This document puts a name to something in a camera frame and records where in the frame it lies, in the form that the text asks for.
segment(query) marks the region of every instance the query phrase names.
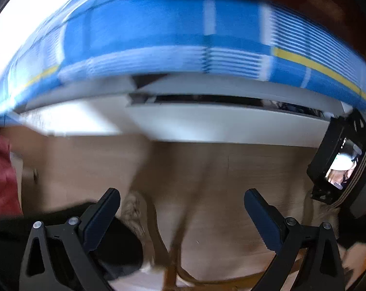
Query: floor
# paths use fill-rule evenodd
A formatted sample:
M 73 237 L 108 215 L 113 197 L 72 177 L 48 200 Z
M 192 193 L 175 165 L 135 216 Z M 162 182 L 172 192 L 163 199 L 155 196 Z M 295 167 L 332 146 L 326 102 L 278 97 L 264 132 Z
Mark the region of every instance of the floor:
M 24 165 L 39 172 L 39 185 L 23 180 L 25 214 L 97 200 L 108 187 L 122 197 L 140 190 L 153 199 L 167 248 L 187 219 L 182 267 L 197 279 L 261 272 L 273 258 L 243 207 L 247 189 L 257 188 L 284 216 L 312 221 L 304 213 L 312 148 L 150 142 L 141 135 L 44 137 L 24 127 L 2 135 Z M 137 273 L 112 285 L 160 290 L 162 274 Z

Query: red cloth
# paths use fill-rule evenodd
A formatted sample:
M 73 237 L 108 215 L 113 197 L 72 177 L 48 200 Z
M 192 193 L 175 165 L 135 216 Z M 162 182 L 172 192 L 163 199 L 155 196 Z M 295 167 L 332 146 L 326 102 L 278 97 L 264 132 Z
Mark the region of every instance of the red cloth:
M 21 214 L 16 171 L 9 157 L 9 141 L 0 136 L 0 216 Z

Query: metal screw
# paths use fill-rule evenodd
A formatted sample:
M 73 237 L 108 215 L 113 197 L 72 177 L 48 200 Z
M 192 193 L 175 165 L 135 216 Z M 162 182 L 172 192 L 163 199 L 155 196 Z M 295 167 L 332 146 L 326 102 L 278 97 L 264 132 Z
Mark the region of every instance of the metal screw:
M 39 227 L 41 227 L 41 222 L 40 221 L 36 221 L 34 223 L 34 228 L 39 228 Z
M 326 230 L 329 230 L 329 229 L 331 228 L 331 224 L 329 224 L 329 222 L 324 221 L 324 222 L 323 222 L 323 227 L 324 227 Z
M 295 225 L 297 223 L 296 219 L 293 217 L 286 218 L 285 221 L 288 225 Z
M 77 217 L 72 217 L 72 218 L 69 218 L 69 224 L 70 225 L 75 225 L 77 224 L 79 221 L 79 219 Z

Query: yellow stripe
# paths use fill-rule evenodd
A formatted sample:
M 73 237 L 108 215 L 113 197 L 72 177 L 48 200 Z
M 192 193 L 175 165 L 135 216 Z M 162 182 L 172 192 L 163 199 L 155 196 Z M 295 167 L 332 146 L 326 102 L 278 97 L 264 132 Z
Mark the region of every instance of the yellow stripe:
M 308 59 L 304 56 L 298 55 L 296 53 L 286 51 L 277 47 L 273 48 L 273 55 L 282 59 L 286 59 L 292 62 L 296 62 L 298 64 L 305 65 L 308 68 L 314 69 L 319 71 L 334 80 L 338 81 L 339 83 L 343 84 L 344 86 L 350 88 L 358 95 L 362 96 L 366 100 L 366 93 L 361 91 L 361 89 L 352 83 L 350 80 L 346 79 L 345 77 L 341 76 L 339 73 L 331 70 L 330 68 L 325 67 L 322 64 L 319 64 L 311 59 Z
M 40 73 L 37 76 L 33 77 L 27 83 L 25 83 L 22 86 L 20 86 L 20 87 L 16 88 L 15 90 L 13 90 L 12 91 L 12 96 L 16 96 L 21 91 L 23 91 L 24 89 L 26 89 L 28 86 L 30 86 L 30 85 L 36 83 L 37 81 L 39 81 L 42 77 L 47 77 L 47 76 L 55 73 L 56 70 L 58 70 L 58 68 L 59 68 L 59 65 L 53 65 L 52 67 L 44 70 L 42 73 Z

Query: foot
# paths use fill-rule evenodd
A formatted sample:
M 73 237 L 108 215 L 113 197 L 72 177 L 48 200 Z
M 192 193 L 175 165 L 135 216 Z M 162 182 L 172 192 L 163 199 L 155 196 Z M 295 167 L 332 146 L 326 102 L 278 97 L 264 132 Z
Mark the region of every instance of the foot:
M 158 232 L 155 207 L 149 199 L 137 191 L 129 192 L 122 203 L 120 220 L 143 246 L 140 271 L 157 272 L 168 266 L 168 252 Z

